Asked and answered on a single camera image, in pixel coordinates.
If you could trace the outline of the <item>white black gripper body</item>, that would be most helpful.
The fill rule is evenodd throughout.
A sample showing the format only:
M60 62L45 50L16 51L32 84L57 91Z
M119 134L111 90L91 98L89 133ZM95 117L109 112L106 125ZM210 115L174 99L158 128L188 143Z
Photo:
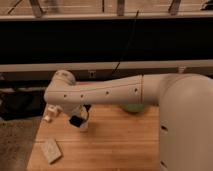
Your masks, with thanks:
M69 123L79 129L80 132L87 132L89 127L90 105L79 105L71 111Z

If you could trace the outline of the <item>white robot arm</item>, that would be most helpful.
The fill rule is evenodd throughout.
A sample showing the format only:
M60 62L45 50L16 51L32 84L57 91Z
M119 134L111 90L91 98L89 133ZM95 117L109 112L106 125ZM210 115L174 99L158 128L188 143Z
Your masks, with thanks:
M213 171L213 79L200 74L137 75L77 84L58 70L44 93L70 122L81 125L80 105L151 104L159 107L160 171Z

